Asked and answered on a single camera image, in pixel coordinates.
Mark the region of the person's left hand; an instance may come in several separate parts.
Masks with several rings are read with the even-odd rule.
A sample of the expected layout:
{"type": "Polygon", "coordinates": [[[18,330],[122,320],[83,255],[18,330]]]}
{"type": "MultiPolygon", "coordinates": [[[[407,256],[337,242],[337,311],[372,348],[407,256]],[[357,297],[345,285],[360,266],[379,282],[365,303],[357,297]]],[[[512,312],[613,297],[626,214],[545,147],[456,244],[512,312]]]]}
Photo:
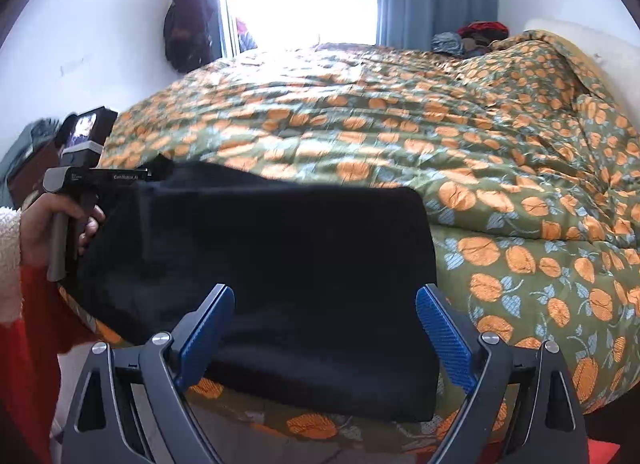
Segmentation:
{"type": "Polygon", "coordinates": [[[79,221],[84,230],[78,236],[78,253],[85,252],[96,235],[105,214],[99,206],[90,212],[66,195],[45,193],[21,213],[20,248],[21,264],[38,269],[49,265],[53,217],[57,213],[66,214],[79,221]]]}

